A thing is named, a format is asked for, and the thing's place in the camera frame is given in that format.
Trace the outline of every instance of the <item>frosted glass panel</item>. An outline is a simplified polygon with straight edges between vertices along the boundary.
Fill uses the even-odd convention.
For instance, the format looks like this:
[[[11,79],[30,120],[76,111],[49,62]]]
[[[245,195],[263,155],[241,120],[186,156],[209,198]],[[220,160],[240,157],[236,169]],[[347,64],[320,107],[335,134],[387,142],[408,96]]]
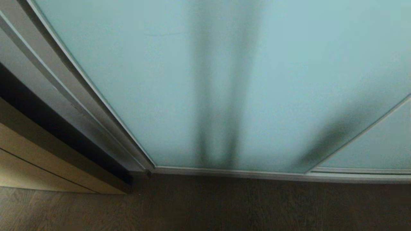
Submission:
[[[156,165],[303,173],[410,90],[409,1],[36,3]]]
[[[321,167],[411,169],[411,99]]]

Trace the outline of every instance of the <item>light blue glass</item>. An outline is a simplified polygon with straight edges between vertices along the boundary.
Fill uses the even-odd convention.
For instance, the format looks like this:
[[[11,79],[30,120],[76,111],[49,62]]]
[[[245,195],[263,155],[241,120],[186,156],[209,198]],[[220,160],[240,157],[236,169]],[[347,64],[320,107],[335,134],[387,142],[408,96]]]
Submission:
[[[321,166],[411,169],[411,100]]]
[[[303,173],[410,92],[406,0],[36,3],[160,166]]]

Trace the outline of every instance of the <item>floor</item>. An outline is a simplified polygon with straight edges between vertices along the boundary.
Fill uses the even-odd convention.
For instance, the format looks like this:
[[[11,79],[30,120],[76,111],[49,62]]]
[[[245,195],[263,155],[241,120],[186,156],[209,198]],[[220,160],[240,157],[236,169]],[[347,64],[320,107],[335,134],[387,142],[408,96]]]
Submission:
[[[0,230],[411,230],[411,185],[153,175],[124,196],[0,187]]]

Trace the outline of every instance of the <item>wooden floor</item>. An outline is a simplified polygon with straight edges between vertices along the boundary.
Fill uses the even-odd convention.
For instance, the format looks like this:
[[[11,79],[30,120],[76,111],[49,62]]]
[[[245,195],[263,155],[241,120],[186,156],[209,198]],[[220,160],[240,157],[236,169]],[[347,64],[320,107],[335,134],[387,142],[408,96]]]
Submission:
[[[0,187],[0,230],[411,230],[411,185],[154,175],[124,196]]]

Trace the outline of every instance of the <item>glass panel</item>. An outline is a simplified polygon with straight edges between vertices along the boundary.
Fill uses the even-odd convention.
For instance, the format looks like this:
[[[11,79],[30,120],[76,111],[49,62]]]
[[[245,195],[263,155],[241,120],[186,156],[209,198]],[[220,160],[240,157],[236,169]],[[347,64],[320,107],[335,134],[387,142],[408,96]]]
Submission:
[[[411,99],[321,167],[411,169]]]
[[[409,1],[36,2],[161,166],[303,173],[409,93]]]

